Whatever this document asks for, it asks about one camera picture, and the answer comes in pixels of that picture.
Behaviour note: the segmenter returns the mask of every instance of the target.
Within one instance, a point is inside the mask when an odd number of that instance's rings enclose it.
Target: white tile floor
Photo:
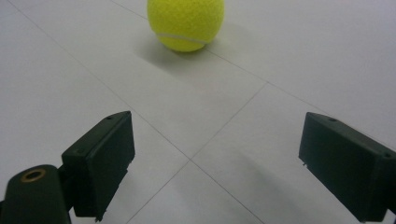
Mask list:
[[[215,41],[179,54],[145,0],[0,0],[0,198],[132,110],[136,158],[103,223],[358,223],[297,157],[304,114],[396,149],[396,3],[225,6]]]

